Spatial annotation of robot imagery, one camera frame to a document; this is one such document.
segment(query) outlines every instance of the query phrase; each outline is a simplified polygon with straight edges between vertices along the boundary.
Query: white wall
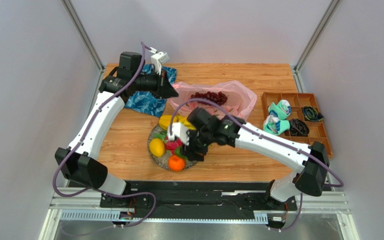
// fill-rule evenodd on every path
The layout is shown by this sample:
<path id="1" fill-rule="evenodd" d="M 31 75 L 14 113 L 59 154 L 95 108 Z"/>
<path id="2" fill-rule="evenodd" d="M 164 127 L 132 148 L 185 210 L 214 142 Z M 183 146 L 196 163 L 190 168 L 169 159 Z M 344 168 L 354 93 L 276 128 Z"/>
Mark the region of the white wall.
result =
<path id="1" fill-rule="evenodd" d="M 72 0 L 101 60 L 140 41 L 172 63 L 297 63 L 330 0 Z"/>
<path id="2" fill-rule="evenodd" d="M 384 239 L 384 1 L 342 1 L 301 76 L 325 116 L 360 239 Z"/>
<path id="3" fill-rule="evenodd" d="M 38 238 L 98 74 L 59 0 L 0 0 L 0 240 Z"/>

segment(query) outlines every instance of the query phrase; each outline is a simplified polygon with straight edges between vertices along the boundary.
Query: gray floor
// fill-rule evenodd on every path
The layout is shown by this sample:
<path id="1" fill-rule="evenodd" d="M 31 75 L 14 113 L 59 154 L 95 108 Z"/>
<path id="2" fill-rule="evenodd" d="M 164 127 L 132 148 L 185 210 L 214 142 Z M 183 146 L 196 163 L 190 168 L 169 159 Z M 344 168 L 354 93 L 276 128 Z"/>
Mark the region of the gray floor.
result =
<path id="1" fill-rule="evenodd" d="M 295 215 L 288 216 L 289 225 Z M 60 223 L 70 234 L 88 233 L 110 226 L 110 222 L 70 221 Z M 202 224 L 202 223 L 142 223 L 138 226 L 120 229 L 111 228 L 83 237 L 68 237 L 62 233 L 56 240 L 342 240 L 335 214 L 300 216 L 295 227 L 276 233 L 266 226 L 254 224 Z"/>

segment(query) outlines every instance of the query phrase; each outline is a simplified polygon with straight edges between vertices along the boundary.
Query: round tray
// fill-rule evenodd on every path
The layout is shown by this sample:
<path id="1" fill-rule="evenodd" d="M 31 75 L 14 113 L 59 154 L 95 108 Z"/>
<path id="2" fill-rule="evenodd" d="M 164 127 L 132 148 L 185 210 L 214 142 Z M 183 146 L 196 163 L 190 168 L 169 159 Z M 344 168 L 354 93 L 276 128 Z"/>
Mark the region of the round tray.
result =
<path id="1" fill-rule="evenodd" d="M 170 168 L 169 168 L 169 158 L 172 156 L 172 152 L 171 151 L 165 151 L 164 155 L 162 155 L 161 157 L 156 157 L 156 156 L 152 155 L 151 151 L 149 150 L 149 143 L 151 142 L 152 139 L 154 139 L 154 133 L 159 133 L 160 134 L 161 132 L 165 132 L 165 130 L 162 129 L 159 125 L 156 125 L 152 129 L 152 131 L 150 131 L 149 138 L 147 139 L 147 151 L 149 153 L 150 158 L 158 166 L 160 166 L 163 169 L 170 170 Z M 185 162 L 186 162 L 186 166 L 184 167 L 184 169 L 188 169 L 188 168 L 192 167 L 193 165 L 197 164 L 197 161 L 185 160 Z"/>

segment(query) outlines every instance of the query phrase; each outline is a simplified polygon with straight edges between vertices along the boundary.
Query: wooden box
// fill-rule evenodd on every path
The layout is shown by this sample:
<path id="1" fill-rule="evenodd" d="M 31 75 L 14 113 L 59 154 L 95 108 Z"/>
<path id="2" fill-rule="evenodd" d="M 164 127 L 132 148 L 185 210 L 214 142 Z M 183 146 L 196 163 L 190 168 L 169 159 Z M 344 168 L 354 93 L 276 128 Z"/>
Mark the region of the wooden box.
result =
<path id="1" fill-rule="evenodd" d="M 288 130 L 281 133 L 279 136 L 284 139 L 309 145 L 312 145 L 315 141 L 320 142 L 325 145 L 328 157 L 332 158 L 333 148 L 331 147 L 331 143 L 328 138 L 324 120 L 319 122 L 307 121 L 305 120 L 302 112 L 302 108 L 305 106 L 312 106 L 318 111 L 318 113 L 320 112 L 315 95 L 313 93 L 264 92 L 261 96 L 261 105 L 263 107 L 265 119 L 269 115 L 268 107 L 271 103 L 278 104 L 281 99 L 287 100 L 291 105 L 291 114 L 288 116 L 287 120 L 302 120 L 309 127 L 309 134 L 307 136 L 291 136 L 290 131 Z"/>

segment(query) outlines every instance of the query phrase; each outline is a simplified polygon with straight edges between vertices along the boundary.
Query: red grapes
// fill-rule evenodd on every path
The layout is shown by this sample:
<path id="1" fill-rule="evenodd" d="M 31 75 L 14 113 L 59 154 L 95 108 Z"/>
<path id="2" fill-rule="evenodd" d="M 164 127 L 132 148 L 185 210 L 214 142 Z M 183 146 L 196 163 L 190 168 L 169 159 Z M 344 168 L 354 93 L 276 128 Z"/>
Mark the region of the red grapes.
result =
<path id="1" fill-rule="evenodd" d="M 212 101 L 213 103 L 215 103 L 215 104 L 217 104 L 219 106 L 222 106 L 228 100 L 228 96 L 226 96 L 221 91 L 219 91 L 218 93 L 211 92 L 211 91 L 208 91 L 206 93 L 195 92 L 195 94 L 192 94 L 190 96 L 190 98 L 191 99 L 194 99 L 194 98 L 207 99 L 207 100 L 210 100 L 210 101 Z M 201 101 L 198 101 L 198 103 L 201 103 L 201 104 L 204 104 L 204 105 L 209 105 L 208 103 L 201 102 Z"/>

